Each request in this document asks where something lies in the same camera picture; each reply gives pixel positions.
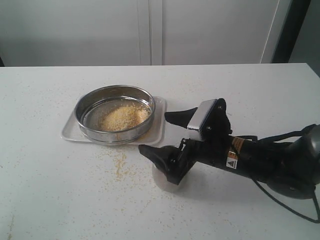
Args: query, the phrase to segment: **table surface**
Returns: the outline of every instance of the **table surface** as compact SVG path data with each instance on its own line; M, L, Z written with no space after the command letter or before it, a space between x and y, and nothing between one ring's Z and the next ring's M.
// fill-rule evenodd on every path
M320 79L304 63L0 68L0 239L317 239L320 227L245 177L196 163L173 194L156 187L137 146L67 142L80 96L133 85L168 111L225 98L234 135L260 138L320 124ZM158 144L188 133L165 124ZM311 200L279 196L316 217Z

